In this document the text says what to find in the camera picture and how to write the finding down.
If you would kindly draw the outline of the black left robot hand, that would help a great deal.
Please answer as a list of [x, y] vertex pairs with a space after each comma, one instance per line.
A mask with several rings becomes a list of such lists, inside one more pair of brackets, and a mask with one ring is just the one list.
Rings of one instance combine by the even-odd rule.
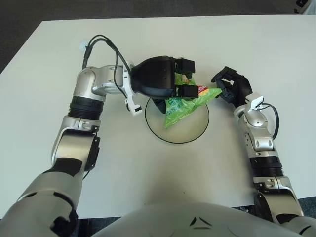
[[176, 76], [191, 80], [195, 72], [192, 60], [169, 56], [149, 58], [131, 69], [132, 90], [151, 98], [159, 111], [165, 114], [167, 99], [198, 98], [197, 85], [176, 81]]

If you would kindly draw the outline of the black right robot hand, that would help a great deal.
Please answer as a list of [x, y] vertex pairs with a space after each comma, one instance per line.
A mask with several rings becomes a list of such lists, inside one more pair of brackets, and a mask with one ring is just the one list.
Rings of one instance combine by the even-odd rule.
[[227, 66], [218, 72], [211, 82], [222, 90], [219, 96], [227, 103], [233, 104], [235, 108], [246, 104], [246, 96], [253, 93], [248, 79]]

